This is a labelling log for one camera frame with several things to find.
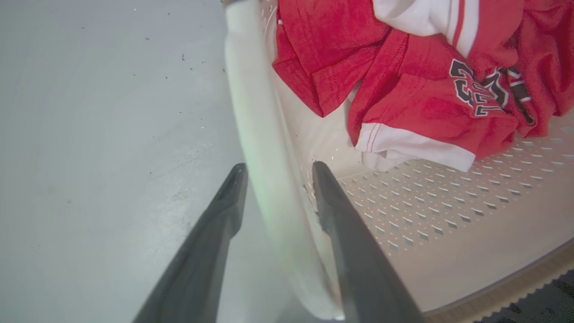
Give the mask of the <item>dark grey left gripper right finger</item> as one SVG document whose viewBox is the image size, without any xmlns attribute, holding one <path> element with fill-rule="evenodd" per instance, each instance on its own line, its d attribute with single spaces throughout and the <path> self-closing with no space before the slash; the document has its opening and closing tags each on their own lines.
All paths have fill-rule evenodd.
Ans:
<svg viewBox="0 0 574 323">
<path fill-rule="evenodd" d="M 331 240 L 345 323 L 425 323 L 425 318 L 329 167 L 313 163 L 322 229 Z"/>
</svg>

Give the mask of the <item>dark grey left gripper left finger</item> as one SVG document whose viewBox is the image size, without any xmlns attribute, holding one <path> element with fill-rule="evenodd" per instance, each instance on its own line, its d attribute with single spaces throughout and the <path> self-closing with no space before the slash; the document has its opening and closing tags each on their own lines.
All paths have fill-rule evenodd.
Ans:
<svg viewBox="0 0 574 323">
<path fill-rule="evenodd" d="M 231 240 L 241 229 L 246 164 L 232 167 L 133 323 L 217 323 Z"/>
</svg>

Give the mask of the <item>white perforated plastic laundry basket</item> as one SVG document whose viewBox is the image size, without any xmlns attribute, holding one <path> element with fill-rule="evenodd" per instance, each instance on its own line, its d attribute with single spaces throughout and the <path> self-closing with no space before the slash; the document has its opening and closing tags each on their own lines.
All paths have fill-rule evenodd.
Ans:
<svg viewBox="0 0 574 323">
<path fill-rule="evenodd" d="M 271 67 L 277 0 L 222 0 L 232 106 L 256 200 L 279 264 L 317 319 L 343 319 L 318 198 L 342 193 L 364 262 L 385 255 L 427 323 L 474 323 L 574 270 L 574 108 L 549 135 L 518 138 L 467 173 L 425 160 L 365 168 L 343 104 L 313 114 Z"/>
</svg>

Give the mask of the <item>red and white sports jersey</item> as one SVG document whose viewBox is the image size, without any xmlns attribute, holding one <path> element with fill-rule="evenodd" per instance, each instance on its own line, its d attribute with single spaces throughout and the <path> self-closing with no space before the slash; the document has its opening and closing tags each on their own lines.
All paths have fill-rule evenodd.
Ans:
<svg viewBox="0 0 574 323">
<path fill-rule="evenodd" d="M 574 107 L 574 0 L 278 0 L 274 71 L 366 167 L 467 172 Z"/>
</svg>

